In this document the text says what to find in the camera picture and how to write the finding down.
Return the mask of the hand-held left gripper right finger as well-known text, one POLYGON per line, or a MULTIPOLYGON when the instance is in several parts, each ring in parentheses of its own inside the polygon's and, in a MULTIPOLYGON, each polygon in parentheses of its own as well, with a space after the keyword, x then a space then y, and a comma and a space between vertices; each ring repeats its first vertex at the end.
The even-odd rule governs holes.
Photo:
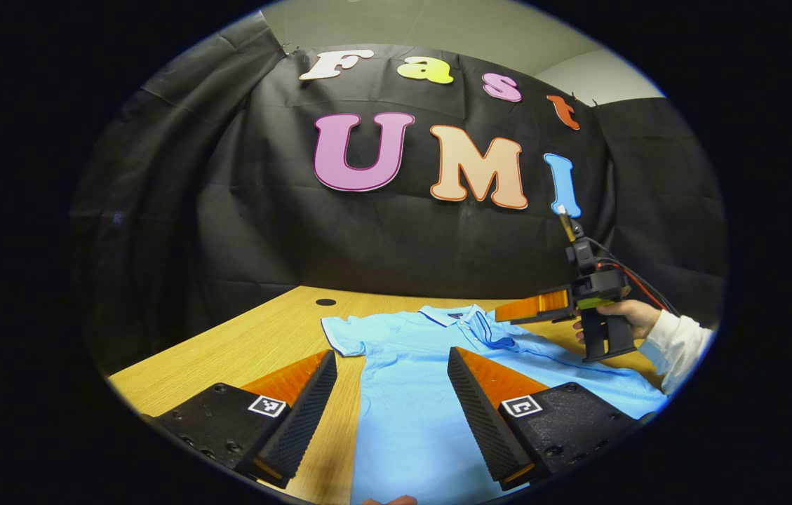
POLYGON ((447 371, 492 479, 504 491, 552 480, 645 425, 576 382, 546 386, 460 347, 447 371))

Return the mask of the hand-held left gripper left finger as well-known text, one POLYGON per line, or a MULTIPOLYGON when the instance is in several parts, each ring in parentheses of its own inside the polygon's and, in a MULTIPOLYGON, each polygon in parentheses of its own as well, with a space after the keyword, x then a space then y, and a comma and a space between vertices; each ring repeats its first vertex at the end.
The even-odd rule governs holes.
POLYGON ((337 381, 335 352, 300 359, 245 386, 216 383, 149 425, 251 480, 286 488, 337 381))

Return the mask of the light blue T-shirt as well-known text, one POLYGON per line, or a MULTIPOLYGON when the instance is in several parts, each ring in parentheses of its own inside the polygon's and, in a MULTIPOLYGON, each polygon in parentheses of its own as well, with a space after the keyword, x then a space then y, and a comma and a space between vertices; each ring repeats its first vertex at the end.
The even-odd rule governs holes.
POLYGON ((585 363, 479 306, 328 317, 342 357, 366 358, 361 374, 350 505, 403 495, 419 505, 475 505, 502 496, 476 447, 447 372, 449 351, 469 349, 545 384, 581 384, 626 415, 658 410, 667 396, 634 370, 585 363))

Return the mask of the black backdrop cloth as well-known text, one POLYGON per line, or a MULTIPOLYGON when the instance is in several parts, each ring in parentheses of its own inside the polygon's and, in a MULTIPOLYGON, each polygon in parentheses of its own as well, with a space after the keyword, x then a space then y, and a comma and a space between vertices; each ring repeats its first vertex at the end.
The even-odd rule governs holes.
POLYGON ((109 374, 299 285, 524 298, 572 279, 556 210, 716 327, 722 196, 664 97, 597 102, 469 55, 287 53, 260 13, 159 67, 107 125, 69 220, 109 374))

